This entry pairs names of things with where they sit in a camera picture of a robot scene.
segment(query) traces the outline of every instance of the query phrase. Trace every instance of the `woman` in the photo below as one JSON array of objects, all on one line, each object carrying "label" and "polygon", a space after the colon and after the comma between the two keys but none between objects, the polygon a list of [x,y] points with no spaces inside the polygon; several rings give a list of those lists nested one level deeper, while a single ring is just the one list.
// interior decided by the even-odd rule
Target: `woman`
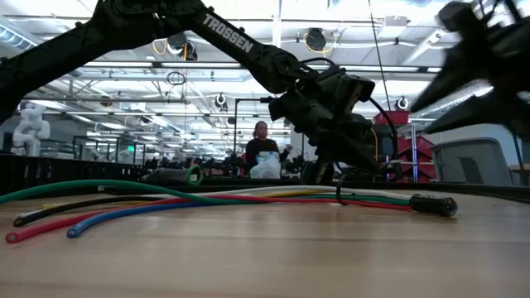
[{"label": "woman", "polygon": [[[258,162],[256,161],[256,157],[258,156],[259,152],[272,151],[280,153],[276,142],[267,138],[267,124],[265,122],[260,121],[256,123],[256,126],[254,127],[253,136],[254,139],[247,143],[247,149],[245,151],[248,168],[252,168],[253,166],[258,164]],[[280,162],[285,161],[289,153],[291,153],[291,150],[292,147],[290,145],[287,145],[285,147],[283,153],[280,154]]]}]

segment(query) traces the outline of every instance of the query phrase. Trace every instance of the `white plastic bag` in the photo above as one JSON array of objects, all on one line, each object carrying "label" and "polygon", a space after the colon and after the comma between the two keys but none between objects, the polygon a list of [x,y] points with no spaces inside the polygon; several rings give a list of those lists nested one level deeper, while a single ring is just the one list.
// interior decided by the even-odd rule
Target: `white plastic bag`
[{"label": "white plastic bag", "polygon": [[280,179],[282,166],[278,159],[270,155],[269,158],[258,158],[258,164],[250,169],[251,179]]}]

